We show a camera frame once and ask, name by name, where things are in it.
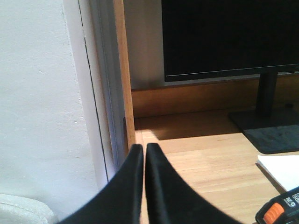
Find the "black object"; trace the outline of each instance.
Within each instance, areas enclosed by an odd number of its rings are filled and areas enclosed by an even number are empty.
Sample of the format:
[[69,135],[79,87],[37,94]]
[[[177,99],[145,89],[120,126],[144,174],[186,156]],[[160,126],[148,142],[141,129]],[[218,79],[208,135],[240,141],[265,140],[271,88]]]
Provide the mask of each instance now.
[[166,82],[299,70],[299,1],[162,0]]
[[292,108],[272,109],[277,73],[261,74],[255,111],[232,112],[229,117],[264,154],[299,150],[299,114]]
[[239,224],[189,187],[155,143],[147,145],[145,190],[151,224]]
[[266,203],[256,214],[259,224],[299,224],[299,187]]
[[139,224],[142,183],[143,150],[133,145],[107,186],[60,224]]

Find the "desk surface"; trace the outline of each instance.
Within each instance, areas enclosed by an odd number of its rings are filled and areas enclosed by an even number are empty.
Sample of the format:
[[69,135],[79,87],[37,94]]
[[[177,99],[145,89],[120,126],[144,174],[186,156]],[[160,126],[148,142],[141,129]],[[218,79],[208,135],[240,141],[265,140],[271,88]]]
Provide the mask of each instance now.
[[[143,148],[150,142],[159,143],[173,167],[196,192],[238,221],[252,224],[256,212],[280,189],[256,165],[257,155],[262,153],[228,119],[228,112],[136,119],[136,142]],[[144,197],[142,223],[148,223]]]

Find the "monitor base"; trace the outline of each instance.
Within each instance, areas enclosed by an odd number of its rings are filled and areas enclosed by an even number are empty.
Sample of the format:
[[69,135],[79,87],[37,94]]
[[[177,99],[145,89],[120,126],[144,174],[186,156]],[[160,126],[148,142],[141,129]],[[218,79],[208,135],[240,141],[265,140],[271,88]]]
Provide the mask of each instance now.
[[293,109],[273,109],[269,117],[256,111],[232,112],[229,117],[263,154],[299,151],[299,114]]

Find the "computer monitor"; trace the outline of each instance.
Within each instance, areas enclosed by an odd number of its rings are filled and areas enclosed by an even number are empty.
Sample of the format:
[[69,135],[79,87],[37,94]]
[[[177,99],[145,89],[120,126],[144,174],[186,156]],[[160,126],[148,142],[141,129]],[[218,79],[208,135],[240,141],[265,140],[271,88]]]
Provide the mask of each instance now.
[[299,70],[298,0],[162,0],[166,82]]
[[256,110],[230,118],[262,153],[299,150],[299,115],[272,110],[278,72],[299,70],[299,1],[161,1],[165,81],[260,74]]

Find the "notebook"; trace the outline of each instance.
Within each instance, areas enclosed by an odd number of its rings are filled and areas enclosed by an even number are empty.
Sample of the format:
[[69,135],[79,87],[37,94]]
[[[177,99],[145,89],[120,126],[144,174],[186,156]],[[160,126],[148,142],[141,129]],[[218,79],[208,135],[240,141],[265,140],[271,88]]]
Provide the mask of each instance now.
[[286,191],[299,186],[299,155],[258,155],[257,162]]

